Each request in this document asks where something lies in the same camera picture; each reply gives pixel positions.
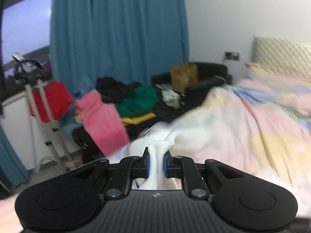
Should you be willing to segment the white sweatpants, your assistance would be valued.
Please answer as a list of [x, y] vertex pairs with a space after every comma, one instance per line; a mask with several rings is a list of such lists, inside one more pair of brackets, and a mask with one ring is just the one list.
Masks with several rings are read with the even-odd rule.
[[144, 135], [130, 142], [123, 148], [108, 156], [110, 163], [119, 163], [121, 159], [130, 156], [142, 156], [145, 149], [150, 155], [149, 176], [139, 177], [133, 181], [132, 189], [141, 190], [174, 190], [180, 189], [179, 180], [167, 179], [164, 176], [164, 155], [191, 154], [191, 140], [195, 130], [191, 127], [167, 125], [158, 123], [150, 128]]

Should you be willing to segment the pink garment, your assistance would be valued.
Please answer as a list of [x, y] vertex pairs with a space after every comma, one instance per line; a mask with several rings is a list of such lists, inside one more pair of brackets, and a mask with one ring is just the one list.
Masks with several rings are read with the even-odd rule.
[[127, 131], [115, 106], [104, 103], [97, 90], [84, 94], [75, 105], [84, 129], [105, 156], [129, 144]]

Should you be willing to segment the yellow garment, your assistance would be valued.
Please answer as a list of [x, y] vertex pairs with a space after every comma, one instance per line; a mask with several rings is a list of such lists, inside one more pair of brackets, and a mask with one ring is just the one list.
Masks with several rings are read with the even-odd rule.
[[156, 114], [154, 114], [153, 112], [148, 112], [148, 113], [141, 115], [141, 116], [122, 118], [121, 122], [124, 126], [138, 125], [142, 122], [145, 122], [149, 119], [153, 119], [155, 117], [156, 117]]

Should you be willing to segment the green garment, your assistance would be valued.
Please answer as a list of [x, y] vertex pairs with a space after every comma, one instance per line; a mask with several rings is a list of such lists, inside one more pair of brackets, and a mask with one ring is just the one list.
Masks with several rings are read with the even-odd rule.
[[121, 118], [131, 118], [150, 112], [158, 101], [159, 97], [154, 88], [141, 85], [133, 90], [131, 96], [125, 97], [115, 107]]

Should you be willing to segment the black garment pile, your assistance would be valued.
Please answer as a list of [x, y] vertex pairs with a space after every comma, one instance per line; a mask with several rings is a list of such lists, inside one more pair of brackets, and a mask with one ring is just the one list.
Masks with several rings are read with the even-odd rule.
[[106, 104], [121, 104], [122, 100], [133, 96], [134, 89], [139, 86], [141, 86], [139, 82], [125, 84], [116, 81], [113, 77], [99, 77], [96, 81], [96, 90]]

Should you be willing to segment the pastel duvet bedding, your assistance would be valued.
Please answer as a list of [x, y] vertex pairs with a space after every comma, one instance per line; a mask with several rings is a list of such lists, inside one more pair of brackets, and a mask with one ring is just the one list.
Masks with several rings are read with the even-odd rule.
[[174, 136], [174, 155], [207, 158], [288, 189], [298, 216], [310, 216], [310, 84], [255, 75], [213, 88], [204, 102], [157, 128]]

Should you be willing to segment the red garment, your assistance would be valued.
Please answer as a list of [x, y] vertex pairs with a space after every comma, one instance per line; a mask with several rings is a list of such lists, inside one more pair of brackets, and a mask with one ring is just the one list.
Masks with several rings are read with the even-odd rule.
[[[41, 121], [48, 123], [50, 120], [47, 116], [39, 89], [34, 89], [32, 92]], [[44, 87], [44, 92], [53, 119], [59, 121], [68, 111], [69, 107], [74, 102], [74, 99], [69, 94], [65, 85], [60, 82], [50, 82], [47, 86]]]

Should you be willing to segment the brown paper bag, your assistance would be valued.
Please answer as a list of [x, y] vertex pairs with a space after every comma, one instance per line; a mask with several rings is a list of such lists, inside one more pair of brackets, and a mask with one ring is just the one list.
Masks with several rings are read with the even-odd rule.
[[194, 63], [172, 66], [170, 78], [172, 89], [184, 93], [189, 86], [198, 82], [198, 66]]

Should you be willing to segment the blue curtain left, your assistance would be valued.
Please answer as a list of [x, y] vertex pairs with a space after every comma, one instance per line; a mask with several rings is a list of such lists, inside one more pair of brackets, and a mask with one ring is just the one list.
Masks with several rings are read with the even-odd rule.
[[14, 151], [10, 141], [5, 135], [1, 127], [1, 180], [12, 187], [18, 187], [23, 183], [27, 183], [30, 175]]

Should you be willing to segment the blue curtain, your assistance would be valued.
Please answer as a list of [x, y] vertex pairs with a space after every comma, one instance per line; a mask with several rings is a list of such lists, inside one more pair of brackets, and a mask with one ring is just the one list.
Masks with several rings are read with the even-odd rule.
[[50, 55], [74, 94], [106, 76], [149, 84], [189, 60], [184, 0], [53, 0]]
[[18, 187], [23, 183], [27, 183], [30, 175], [14, 151], [10, 141], [5, 135], [1, 127], [1, 180], [12, 187]]

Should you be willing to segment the blue curtain right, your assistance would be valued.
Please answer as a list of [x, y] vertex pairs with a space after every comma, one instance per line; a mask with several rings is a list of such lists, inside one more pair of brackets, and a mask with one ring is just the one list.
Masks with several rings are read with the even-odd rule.
[[149, 84], [189, 60], [184, 0], [53, 0], [50, 55], [74, 94], [106, 76]]

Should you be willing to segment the cream quilted headboard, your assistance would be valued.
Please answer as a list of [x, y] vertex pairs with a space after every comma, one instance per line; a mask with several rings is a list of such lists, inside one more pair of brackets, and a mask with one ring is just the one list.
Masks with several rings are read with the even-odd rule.
[[253, 62], [268, 72], [310, 81], [309, 44], [256, 36]]

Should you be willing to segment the dark framed window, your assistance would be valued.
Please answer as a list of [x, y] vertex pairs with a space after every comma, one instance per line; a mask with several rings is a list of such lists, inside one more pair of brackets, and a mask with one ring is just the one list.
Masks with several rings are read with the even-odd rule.
[[50, 71], [50, 21], [53, 0], [22, 0], [3, 10], [1, 23], [1, 56], [4, 98], [24, 90], [15, 80], [16, 61], [13, 53], [20, 53], [39, 61]]

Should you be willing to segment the wall power socket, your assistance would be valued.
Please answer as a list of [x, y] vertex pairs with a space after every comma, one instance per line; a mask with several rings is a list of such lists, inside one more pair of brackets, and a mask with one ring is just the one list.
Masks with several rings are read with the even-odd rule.
[[239, 52], [225, 52], [225, 59], [232, 60], [232, 61], [239, 61], [240, 53]]

